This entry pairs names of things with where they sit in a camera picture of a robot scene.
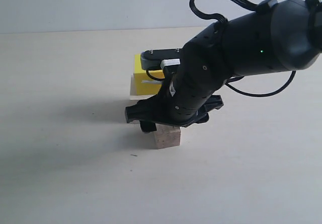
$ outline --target white label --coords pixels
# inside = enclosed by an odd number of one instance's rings
[[[175,95],[175,93],[176,93],[176,89],[175,89],[175,87],[173,86],[173,82],[171,82],[170,87],[169,87],[169,90],[170,90],[170,94],[171,94],[171,96],[174,96],[174,95]]]

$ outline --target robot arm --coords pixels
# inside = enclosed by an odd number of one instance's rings
[[[265,0],[256,5],[232,0],[253,11],[228,21],[221,14],[204,14],[190,0],[192,11],[203,19],[216,19],[182,49],[142,53],[142,68],[162,69],[164,79],[157,95],[126,107],[127,122],[139,120],[143,132],[155,124],[187,127],[204,123],[208,112],[223,106],[213,95],[222,86],[253,97],[275,95],[285,89],[296,70],[311,66],[322,50],[322,3],[320,0]],[[288,82],[270,94],[248,94],[229,82],[245,76],[292,71]]]

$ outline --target white wall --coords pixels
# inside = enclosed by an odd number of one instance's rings
[[[0,33],[209,24],[194,16],[188,3],[189,0],[0,0]],[[245,13],[226,0],[198,0],[197,3],[206,12],[222,12],[230,18]]]

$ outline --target yellow block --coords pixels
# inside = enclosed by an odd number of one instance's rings
[[[152,70],[150,74],[156,78],[164,78],[162,70]],[[134,82],[137,95],[155,95],[159,92],[161,84],[156,84],[142,69],[141,55],[136,54],[134,57]]]

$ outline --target beige table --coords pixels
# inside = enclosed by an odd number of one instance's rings
[[[125,124],[134,54],[200,30],[0,35],[0,223],[322,223],[322,58],[222,88],[180,147]]]

